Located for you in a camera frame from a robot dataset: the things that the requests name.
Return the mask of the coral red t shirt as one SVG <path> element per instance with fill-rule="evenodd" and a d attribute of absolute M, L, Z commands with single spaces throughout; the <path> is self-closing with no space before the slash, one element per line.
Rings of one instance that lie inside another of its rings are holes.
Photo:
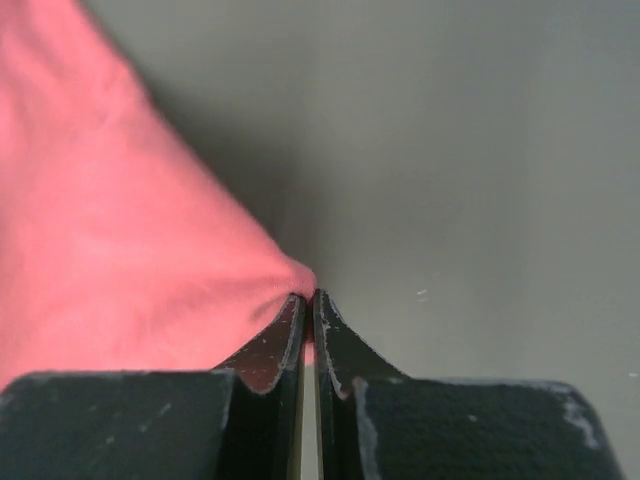
<path fill-rule="evenodd" d="M 1 5 L 1 381 L 204 370 L 310 298 L 76 1 Z"/>

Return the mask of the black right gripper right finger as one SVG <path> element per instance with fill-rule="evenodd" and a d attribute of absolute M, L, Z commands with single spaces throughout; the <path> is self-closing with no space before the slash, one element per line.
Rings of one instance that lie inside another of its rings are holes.
<path fill-rule="evenodd" d="M 344 321 L 329 294 L 312 314 L 324 479 L 620 479 L 600 418 L 573 386 L 417 379 Z"/>

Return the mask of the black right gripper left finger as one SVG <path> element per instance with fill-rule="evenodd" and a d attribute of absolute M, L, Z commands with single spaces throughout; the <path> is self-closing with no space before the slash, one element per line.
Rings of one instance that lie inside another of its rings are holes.
<path fill-rule="evenodd" d="M 38 372 L 1 395 L 5 479 L 296 479 L 306 303 L 212 370 Z"/>

